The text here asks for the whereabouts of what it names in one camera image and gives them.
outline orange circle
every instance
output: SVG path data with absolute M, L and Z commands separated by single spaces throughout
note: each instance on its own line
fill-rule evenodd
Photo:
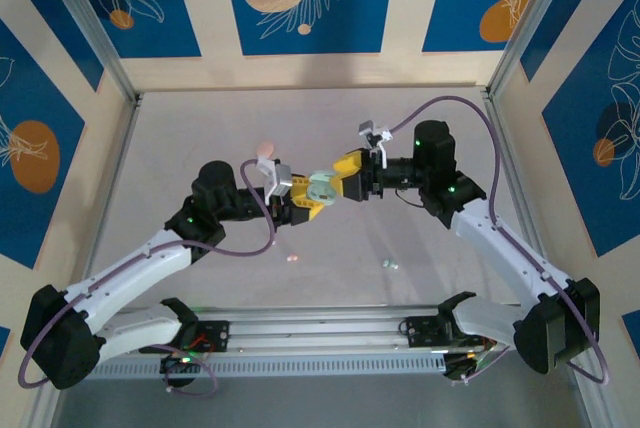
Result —
M 133 16 L 126 11 L 113 10 L 109 15 L 109 20 L 114 24 L 116 28 L 121 30 L 129 30 L 133 28 Z
M 604 168 L 609 166 L 615 158 L 615 151 L 616 149 L 613 146 L 613 142 L 606 138 L 602 138 L 601 140 L 598 140 L 596 145 L 593 147 L 593 158 L 596 160 L 598 165 Z
M 11 170 L 16 181 L 27 191 L 38 195 L 53 188 L 60 169 L 60 147 L 56 135 L 40 121 L 23 121 L 15 127 L 9 144 L 20 148 L 22 142 L 41 147 L 38 156 L 22 150 L 11 156 Z
M 480 21 L 480 36 L 488 43 L 508 41 L 529 0 L 500 0 Z

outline light blue object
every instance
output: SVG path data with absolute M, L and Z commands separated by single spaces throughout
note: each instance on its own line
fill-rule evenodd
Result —
M 324 205 L 333 205 L 338 194 L 331 188 L 331 178 L 336 175 L 333 171 L 315 171 L 310 177 L 311 184 L 307 188 L 307 197 Z

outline pink object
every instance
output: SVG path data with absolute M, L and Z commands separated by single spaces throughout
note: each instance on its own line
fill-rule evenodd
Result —
M 265 158 L 271 158 L 273 152 L 275 151 L 275 146 L 270 141 L 263 141 L 258 145 L 256 149 L 256 155 L 263 156 Z

